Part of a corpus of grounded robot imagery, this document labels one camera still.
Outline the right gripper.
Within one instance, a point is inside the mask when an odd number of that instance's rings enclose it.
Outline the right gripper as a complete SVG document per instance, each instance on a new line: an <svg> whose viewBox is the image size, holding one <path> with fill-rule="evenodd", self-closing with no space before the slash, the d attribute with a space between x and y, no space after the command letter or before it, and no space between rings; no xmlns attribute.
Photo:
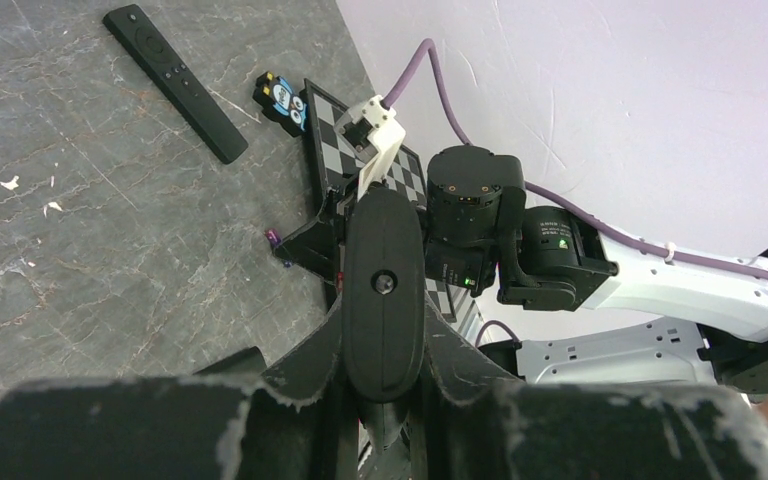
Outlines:
<svg viewBox="0 0 768 480"><path fill-rule="evenodd" d="M271 246L272 254L286 267L299 266L323 280L328 310L343 289L347 224L355 203L355 185L328 187L317 219L286 236L278 233L282 243Z"/></svg>

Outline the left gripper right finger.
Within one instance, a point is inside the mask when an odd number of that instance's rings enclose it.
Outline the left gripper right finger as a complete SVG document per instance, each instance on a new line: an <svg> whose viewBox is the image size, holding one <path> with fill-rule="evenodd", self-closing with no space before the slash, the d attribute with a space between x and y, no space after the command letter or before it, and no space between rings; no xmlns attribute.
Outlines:
<svg viewBox="0 0 768 480"><path fill-rule="evenodd" d="M426 303L421 479L768 479L768 426L699 385L529 385Z"/></svg>

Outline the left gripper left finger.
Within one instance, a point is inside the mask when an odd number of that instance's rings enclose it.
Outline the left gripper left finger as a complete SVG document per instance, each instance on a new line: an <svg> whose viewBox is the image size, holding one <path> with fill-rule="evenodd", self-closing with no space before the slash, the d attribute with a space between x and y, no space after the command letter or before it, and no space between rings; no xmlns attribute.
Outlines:
<svg viewBox="0 0 768 480"><path fill-rule="evenodd" d="M261 374L41 379L0 400L0 479L347 479L341 310Z"/></svg>

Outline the purple blue battery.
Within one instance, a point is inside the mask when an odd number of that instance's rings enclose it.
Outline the purple blue battery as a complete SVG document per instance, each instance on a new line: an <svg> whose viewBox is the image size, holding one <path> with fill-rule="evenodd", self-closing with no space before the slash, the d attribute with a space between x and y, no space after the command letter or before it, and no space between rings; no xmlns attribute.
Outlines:
<svg viewBox="0 0 768 480"><path fill-rule="evenodd" d="M267 229L264 235L273 248L278 247L282 243L282 238L275 229Z"/></svg>

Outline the black remote back up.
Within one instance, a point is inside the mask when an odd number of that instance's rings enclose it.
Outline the black remote back up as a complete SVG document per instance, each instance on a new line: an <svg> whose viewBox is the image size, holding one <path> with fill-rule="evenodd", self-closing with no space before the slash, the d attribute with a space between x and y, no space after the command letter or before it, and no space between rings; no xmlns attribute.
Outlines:
<svg viewBox="0 0 768 480"><path fill-rule="evenodd" d="M221 163L245 152L248 141L138 5L114 9L102 23Z"/></svg>

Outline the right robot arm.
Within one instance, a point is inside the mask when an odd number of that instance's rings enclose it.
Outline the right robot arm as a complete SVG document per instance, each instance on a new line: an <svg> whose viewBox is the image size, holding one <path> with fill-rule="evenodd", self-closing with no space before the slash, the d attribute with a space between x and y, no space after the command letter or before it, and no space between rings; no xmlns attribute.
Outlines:
<svg viewBox="0 0 768 480"><path fill-rule="evenodd" d="M430 161L417 214L427 277L527 311L622 309L629 329L522 352L533 382L715 382L768 393L768 248L709 256L649 243L523 178L517 158L453 146Z"/></svg>

